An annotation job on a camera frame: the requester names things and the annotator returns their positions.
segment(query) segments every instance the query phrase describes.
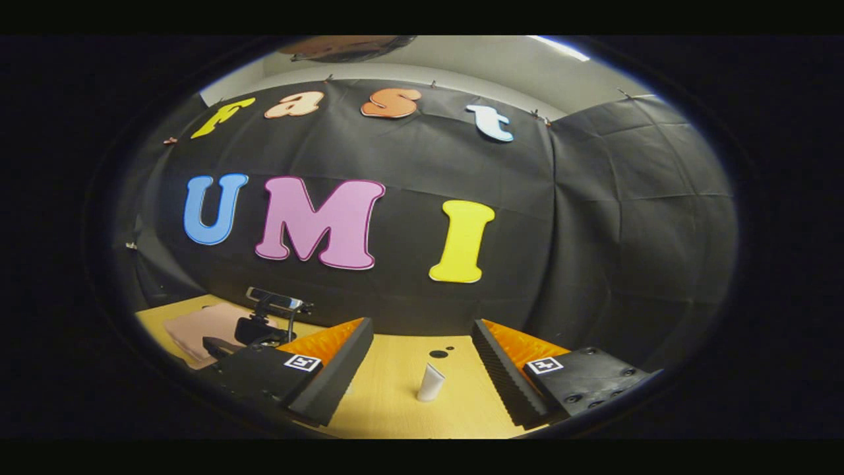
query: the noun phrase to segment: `pink letter m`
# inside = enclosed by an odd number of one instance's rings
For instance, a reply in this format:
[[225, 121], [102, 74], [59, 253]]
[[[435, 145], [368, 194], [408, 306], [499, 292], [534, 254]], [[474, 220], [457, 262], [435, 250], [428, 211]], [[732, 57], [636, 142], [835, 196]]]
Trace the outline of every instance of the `pink letter m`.
[[376, 200], [384, 196], [384, 185], [367, 180], [343, 182], [319, 211], [314, 210], [301, 178], [271, 178], [264, 188], [269, 192], [269, 208], [263, 240], [255, 247], [259, 256], [287, 259], [290, 251], [282, 244], [287, 226], [290, 243], [299, 260], [310, 259], [328, 233], [328, 246], [319, 254], [320, 262], [354, 270], [370, 269], [375, 265], [375, 259], [367, 252], [369, 221]]

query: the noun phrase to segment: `white tube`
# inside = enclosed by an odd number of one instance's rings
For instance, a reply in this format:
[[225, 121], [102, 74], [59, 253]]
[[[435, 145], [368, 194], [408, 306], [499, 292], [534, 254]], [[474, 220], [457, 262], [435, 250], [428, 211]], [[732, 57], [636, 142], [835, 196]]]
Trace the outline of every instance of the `white tube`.
[[446, 377], [436, 370], [430, 363], [425, 368], [425, 377], [422, 378], [422, 386], [416, 394], [416, 399], [422, 402], [434, 401], [436, 396], [440, 394], [443, 381]]

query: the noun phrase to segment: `ceiling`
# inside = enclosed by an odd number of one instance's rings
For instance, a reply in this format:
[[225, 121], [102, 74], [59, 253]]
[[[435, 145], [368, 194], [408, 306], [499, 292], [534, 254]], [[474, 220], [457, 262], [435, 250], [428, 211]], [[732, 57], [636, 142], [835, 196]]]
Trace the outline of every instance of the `ceiling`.
[[[290, 58], [279, 52], [265, 57], [263, 77], [326, 66], [312, 61], [293, 63]], [[366, 64], [422, 66], [471, 76], [536, 98], [564, 114], [622, 99], [619, 89], [631, 96], [652, 94], [595, 58], [582, 62], [527, 36], [421, 35]]]

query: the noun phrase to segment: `foam letter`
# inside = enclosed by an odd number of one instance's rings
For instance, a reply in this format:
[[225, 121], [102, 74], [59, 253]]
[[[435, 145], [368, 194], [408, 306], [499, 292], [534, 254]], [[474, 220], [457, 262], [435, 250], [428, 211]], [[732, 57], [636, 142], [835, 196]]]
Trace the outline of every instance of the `foam letter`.
[[255, 252], [265, 259], [283, 260], [290, 254], [282, 244], [284, 227], [299, 260], [308, 260], [330, 233], [327, 248], [319, 254], [325, 265], [363, 270], [375, 265], [367, 252], [372, 207], [384, 195], [384, 185], [367, 180], [349, 180], [331, 193], [319, 211], [311, 204], [305, 182], [297, 177], [267, 180], [270, 193], [263, 240]]
[[203, 224], [203, 200], [205, 190], [211, 186], [214, 179], [211, 177], [193, 177], [187, 182], [187, 201], [185, 202], [185, 232], [190, 239], [206, 246], [214, 246], [222, 243], [229, 236], [232, 224], [235, 221], [235, 203], [237, 193], [249, 177], [240, 173], [224, 175], [219, 180], [219, 186], [223, 193], [219, 198], [217, 210], [217, 222], [207, 227]]
[[233, 102], [222, 106], [216, 114], [214, 114], [199, 130], [191, 135], [191, 139], [202, 137], [203, 135], [211, 134], [214, 131], [214, 126], [218, 123], [223, 123], [235, 115], [235, 112], [240, 111], [241, 107], [250, 106], [255, 101], [254, 97], [244, 99], [243, 101]]
[[416, 111], [414, 101], [421, 97], [415, 89], [382, 89], [370, 96], [360, 113], [368, 117], [407, 117]]
[[475, 113], [475, 124], [481, 132], [502, 142], [511, 142], [513, 140], [513, 134], [501, 130], [501, 126], [499, 125], [499, 123], [510, 123], [510, 119], [499, 115], [498, 111], [493, 107], [466, 106], [466, 108]]
[[287, 96], [280, 101], [280, 104], [273, 106], [264, 113], [266, 118], [276, 118], [283, 116], [304, 116], [319, 109], [317, 103], [325, 95], [319, 91], [300, 92]]
[[428, 276], [435, 281], [470, 284], [481, 277], [478, 268], [480, 241], [486, 223], [495, 219], [489, 207], [473, 201], [451, 200], [442, 204], [450, 218], [446, 247], [440, 264], [430, 268]]

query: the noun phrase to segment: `white wall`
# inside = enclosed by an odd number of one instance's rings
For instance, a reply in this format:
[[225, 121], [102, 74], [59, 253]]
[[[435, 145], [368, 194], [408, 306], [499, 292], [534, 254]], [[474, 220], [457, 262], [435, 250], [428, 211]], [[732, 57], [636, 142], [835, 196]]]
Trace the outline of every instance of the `white wall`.
[[549, 104], [503, 85], [443, 69], [422, 66], [385, 63], [330, 64], [276, 74], [268, 78], [263, 78], [263, 76], [256, 78], [256, 71], [255, 63], [235, 71], [206, 88], [202, 92], [203, 99], [210, 105], [217, 102], [220, 97], [234, 97], [280, 85], [324, 80], [329, 74], [333, 74], [334, 79], [395, 79], [421, 85], [430, 85], [435, 80], [437, 86], [504, 102], [526, 112], [539, 109], [539, 115], [547, 117], [548, 120], [556, 120], [566, 115]]

